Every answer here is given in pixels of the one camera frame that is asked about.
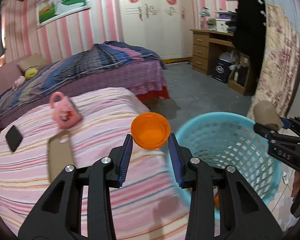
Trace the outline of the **person's right hand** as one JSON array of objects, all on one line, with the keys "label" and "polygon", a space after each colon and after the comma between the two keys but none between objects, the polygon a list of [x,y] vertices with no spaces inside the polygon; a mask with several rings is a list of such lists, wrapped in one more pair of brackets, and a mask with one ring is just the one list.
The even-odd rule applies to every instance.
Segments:
[{"label": "person's right hand", "polygon": [[295,171],[291,197],[295,197],[298,194],[299,190],[300,190],[300,172]]}]

